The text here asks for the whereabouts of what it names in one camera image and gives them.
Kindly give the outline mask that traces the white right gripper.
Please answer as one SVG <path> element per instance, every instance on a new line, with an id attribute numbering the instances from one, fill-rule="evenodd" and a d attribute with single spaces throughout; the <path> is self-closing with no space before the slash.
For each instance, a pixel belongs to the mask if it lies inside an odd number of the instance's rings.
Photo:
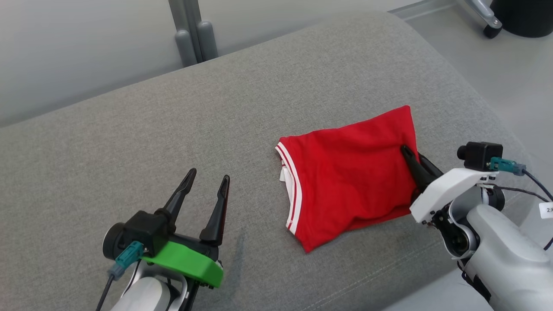
<path id="1" fill-rule="evenodd" d="M 496 177 L 496 171 L 475 171 L 468 168 L 454 168 L 445 174 L 427 157 L 402 145 L 402 156 L 415 183 L 411 198 L 417 198 L 410 206 L 410 212 L 418 224 L 429 223 L 431 212 L 441 210 L 448 203 L 471 189 Z"/>

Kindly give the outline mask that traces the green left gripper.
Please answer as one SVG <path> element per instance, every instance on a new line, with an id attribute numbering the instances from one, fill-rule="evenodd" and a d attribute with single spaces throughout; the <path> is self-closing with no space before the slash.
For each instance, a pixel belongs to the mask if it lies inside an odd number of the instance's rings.
<path id="1" fill-rule="evenodd" d="M 166 220 L 169 235 L 164 238 L 141 238 L 146 248 L 143 260 L 156 264 L 177 274 L 192 278 L 202 285 L 219 288 L 224 272 L 219 264 L 219 246 L 224 236 L 227 205 L 229 202 L 230 177 L 225 175 L 217 191 L 217 201 L 200 238 L 191 238 L 176 232 L 176 219 L 182 203 L 190 193 L 197 170 L 192 168 L 172 193 L 163 208 L 155 211 Z"/>

